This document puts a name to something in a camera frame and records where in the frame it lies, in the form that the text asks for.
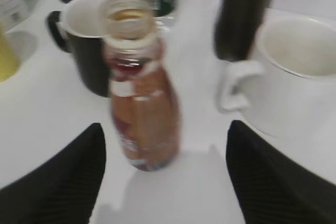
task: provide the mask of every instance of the white mug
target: white mug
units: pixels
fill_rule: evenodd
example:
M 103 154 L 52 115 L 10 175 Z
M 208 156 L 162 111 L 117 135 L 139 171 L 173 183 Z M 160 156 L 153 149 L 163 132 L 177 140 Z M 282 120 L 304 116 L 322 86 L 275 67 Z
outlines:
M 302 137 L 336 107 L 336 30 L 304 17 L 270 20 L 250 59 L 230 63 L 220 106 L 274 137 Z

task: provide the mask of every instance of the dark bottle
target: dark bottle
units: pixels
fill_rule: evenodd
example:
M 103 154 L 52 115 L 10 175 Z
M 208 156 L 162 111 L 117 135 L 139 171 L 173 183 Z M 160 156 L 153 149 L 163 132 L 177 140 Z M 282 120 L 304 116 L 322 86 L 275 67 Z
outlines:
M 270 0 L 224 0 L 215 28 L 215 51 L 221 60 L 245 60 Z

